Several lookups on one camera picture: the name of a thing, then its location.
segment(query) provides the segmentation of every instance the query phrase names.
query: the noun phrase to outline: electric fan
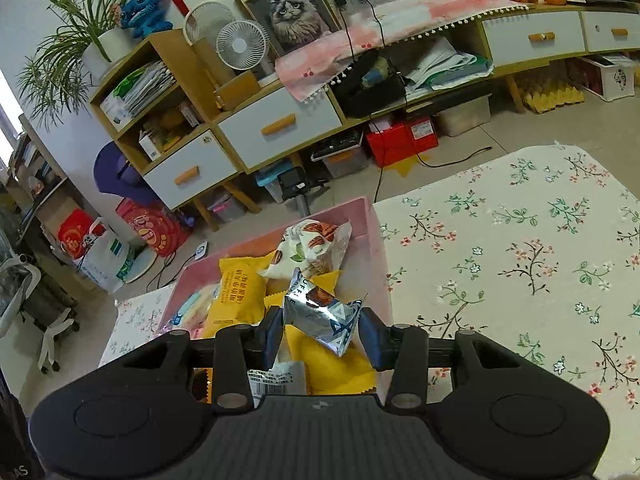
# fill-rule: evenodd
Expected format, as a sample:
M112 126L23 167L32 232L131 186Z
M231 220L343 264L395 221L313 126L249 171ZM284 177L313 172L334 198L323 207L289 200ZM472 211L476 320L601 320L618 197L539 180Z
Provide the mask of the electric fan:
M268 76L259 81L265 86L277 76L269 63L269 35L264 27L251 20L238 20L222 27L216 40L220 59L234 70L252 70L258 65Z
M231 9L219 2L202 2L190 10L184 19L184 39L193 45L201 38L207 38L215 47L220 30L235 20Z

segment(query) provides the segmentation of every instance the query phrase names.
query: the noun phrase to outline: white flower pot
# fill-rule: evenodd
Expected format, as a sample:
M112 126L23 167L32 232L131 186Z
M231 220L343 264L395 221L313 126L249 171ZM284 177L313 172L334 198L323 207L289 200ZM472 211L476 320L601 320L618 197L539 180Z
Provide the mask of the white flower pot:
M100 81L112 66L133 50L137 43L128 30L122 30L119 27L108 30L98 39L111 62L104 59L95 43L87 47L82 54L82 63L94 78L94 82Z

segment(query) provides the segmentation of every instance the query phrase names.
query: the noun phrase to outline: blue plush toy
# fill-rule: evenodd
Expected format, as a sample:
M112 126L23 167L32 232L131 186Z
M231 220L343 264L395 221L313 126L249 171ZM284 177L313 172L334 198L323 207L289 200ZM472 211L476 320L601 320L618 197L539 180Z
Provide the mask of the blue plush toy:
M154 32L171 30L174 24L164 19L161 0L129 0L122 6L122 28L133 28L134 38L146 38Z

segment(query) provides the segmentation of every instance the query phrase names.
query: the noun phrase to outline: pink box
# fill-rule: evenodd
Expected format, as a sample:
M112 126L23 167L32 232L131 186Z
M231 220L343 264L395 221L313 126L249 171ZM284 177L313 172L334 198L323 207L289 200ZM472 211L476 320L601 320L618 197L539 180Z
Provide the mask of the pink box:
M336 296L343 301L364 299L365 306L370 306L385 324L391 325L392 312L386 284L385 250L380 237L380 222L369 199L356 198L307 218L336 225L351 221L351 240L342 262ZM284 229L299 221L283 225L244 243L216 251L207 258L187 266L178 279L159 326L161 328L165 326L191 294L203 286L220 281L218 266L220 258L264 256L278 246Z

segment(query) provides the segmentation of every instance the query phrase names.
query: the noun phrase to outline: tile floor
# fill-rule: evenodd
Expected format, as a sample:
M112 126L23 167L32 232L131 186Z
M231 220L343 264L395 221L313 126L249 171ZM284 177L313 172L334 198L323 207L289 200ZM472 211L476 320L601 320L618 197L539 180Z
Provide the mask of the tile floor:
M430 169L414 166L403 178L397 171L383 173L378 200L405 193L459 171L467 170L494 158L514 152L525 146L549 144L558 140L575 144L591 153L624 186L640 196L638 155L640 154L640 96L605 103L587 94L586 102L559 108L537 116L528 112L518 115L508 104L492 103L492 120L462 136L440 139L440 146L429 150L427 163L442 164L458 160L479 148L492 146L473 159L446 168ZM376 192L380 170L373 164L359 173L351 174L332 183L322 195L310 202L311 212L331 207L350 198L367 195L371 200ZM218 232L196 232L180 248L175 261L165 270L162 280L178 271L180 265L204 238L214 248L221 248L253 237L257 232L272 230L297 218L293 208L273 203L263 204L258 216L247 214ZM161 268L158 259L154 268L140 280L121 289L120 300L143 294L149 281ZM92 371L100 361L116 319L114 299L105 295L79 308L81 330L71 333L60 344L60 372L47 376L33 369L23 389L21 401L27 413L48 393Z

